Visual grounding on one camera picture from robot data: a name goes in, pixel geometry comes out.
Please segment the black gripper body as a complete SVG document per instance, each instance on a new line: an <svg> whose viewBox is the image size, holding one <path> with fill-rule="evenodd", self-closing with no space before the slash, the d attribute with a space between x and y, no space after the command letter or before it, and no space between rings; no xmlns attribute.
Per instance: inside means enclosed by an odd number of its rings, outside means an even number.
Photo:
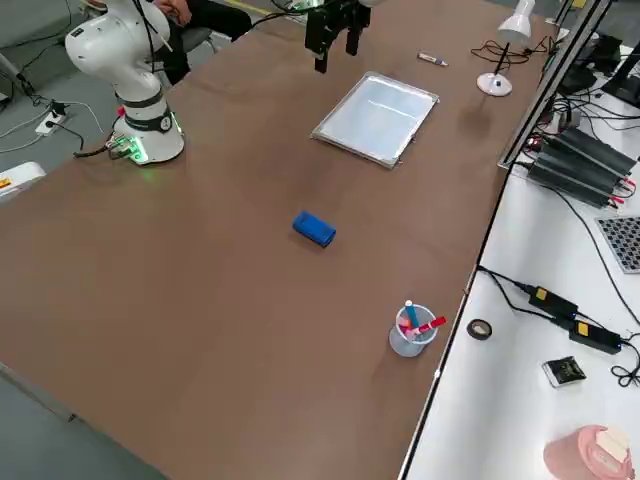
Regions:
<svg viewBox="0 0 640 480"><path fill-rule="evenodd" d="M320 9L330 30L364 29L370 25L371 8L356 0L326 1Z"/></svg>

